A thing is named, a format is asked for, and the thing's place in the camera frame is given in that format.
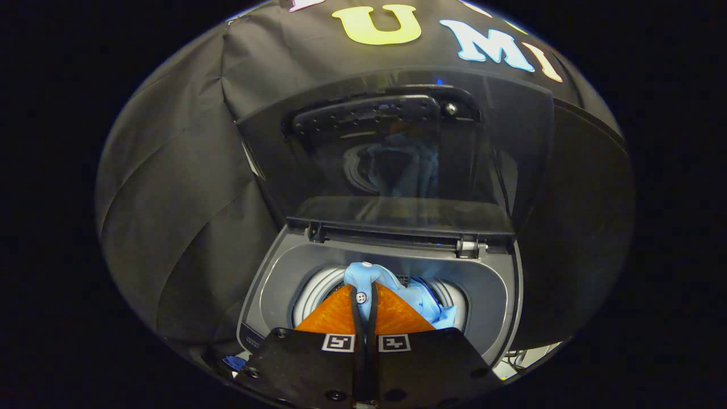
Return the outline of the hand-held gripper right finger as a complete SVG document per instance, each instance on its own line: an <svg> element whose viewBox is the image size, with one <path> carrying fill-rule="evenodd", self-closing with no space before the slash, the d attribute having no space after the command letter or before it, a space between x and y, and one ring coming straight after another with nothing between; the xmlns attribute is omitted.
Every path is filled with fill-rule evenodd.
<svg viewBox="0 0 727 409"><path fill-rule="evenodd" d="M469 406L503 381L456 328L425 331L387 287L372 286L369 378L379 407Z"/></svg>

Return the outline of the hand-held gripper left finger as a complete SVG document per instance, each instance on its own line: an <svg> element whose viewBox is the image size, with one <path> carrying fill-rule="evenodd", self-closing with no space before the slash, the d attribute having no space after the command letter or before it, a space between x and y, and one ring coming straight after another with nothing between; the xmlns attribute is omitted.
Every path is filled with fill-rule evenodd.
<svg viewBox="0 0 727 409"><path fill-rule="evenodd" d="M353 408L369 401L369 351L356 303L345 285L296 328L275 328L234 384L283 408Z"/></svg>

